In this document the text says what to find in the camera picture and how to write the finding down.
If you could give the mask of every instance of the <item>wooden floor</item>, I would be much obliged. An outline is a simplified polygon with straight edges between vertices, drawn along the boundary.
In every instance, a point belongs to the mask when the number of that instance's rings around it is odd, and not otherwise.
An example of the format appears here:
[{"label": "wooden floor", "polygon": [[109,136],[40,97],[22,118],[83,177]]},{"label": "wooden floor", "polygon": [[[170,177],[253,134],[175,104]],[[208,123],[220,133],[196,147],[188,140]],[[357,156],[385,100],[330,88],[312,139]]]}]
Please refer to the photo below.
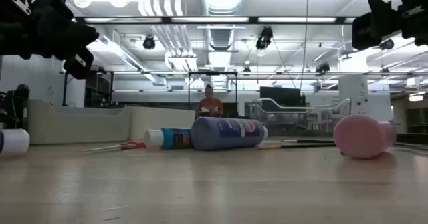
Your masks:
[{"label": "wooden floor", "polygon": [[0,223],[428,223],[428,158],[33,147],[0,158]]}]

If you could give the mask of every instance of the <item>bottle label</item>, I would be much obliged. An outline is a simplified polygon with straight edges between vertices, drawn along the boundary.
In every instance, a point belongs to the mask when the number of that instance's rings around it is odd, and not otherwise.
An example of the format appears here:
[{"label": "bottle label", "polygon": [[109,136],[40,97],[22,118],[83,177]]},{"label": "bottle label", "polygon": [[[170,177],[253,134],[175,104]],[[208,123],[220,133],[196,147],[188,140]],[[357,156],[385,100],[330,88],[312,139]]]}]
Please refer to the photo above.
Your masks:
[{"label": "bottle label", "polygon": [[245,138],[260,136],[261,130],[254,120],[218,119],[220,137]]},{"label": "bottle label", "polygon": [[178,150],[193,148],[188,128],[162,128],[164,141],[163,150]]}]

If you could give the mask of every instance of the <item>ceiling duct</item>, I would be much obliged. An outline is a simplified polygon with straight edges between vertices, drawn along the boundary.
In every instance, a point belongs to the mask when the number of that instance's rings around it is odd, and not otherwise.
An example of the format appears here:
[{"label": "ceiling duct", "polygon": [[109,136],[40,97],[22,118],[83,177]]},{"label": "ceiling duct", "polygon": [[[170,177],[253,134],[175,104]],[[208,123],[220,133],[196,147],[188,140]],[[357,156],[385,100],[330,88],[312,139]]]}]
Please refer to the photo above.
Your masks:
[{"label": "ceiling duct", "polygon": [[[202,0],[205,15],[210,16],[233,16],[238,15],[242,8],[243,0]],[[223,51],[221,60],[220,53],[208,53],[209,61],[215,67],[226,67],[230,63],[231,53],[224,51],[232,48],[235,40],[233,29],[208,29],[208,46],[210,50]]]}]

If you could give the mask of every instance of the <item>woman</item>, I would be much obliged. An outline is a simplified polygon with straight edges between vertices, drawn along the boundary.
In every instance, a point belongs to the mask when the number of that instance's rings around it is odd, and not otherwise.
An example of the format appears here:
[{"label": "woman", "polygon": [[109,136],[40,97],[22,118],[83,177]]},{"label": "woman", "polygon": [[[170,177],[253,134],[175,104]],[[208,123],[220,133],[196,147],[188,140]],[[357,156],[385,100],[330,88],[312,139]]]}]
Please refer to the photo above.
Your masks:
[{"label": "woman", "polygon": [[209,84],[205,88],[205,99],[199,102],[198,115],[205,117],[221,117],[223,115],[223,103],[213,97],[214,89]]}]

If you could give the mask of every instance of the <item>blue bottle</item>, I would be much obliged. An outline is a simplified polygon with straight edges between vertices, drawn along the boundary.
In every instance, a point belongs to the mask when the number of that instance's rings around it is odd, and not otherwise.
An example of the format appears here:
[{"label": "blue bottle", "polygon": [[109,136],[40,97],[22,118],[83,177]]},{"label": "blue bottle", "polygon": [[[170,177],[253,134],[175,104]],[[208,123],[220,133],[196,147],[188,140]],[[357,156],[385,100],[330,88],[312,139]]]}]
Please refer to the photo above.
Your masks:
[{"label": "blue bottle", "polygon": [[162,128],[147,130],[144,143],[148,150],[178,150],[193,148],[190,128]]},{"label": "blue bottle", "polygon": [[196,150],[229,150],[259,145],[268,130],[257,120],[201,117],[192,125]]}]

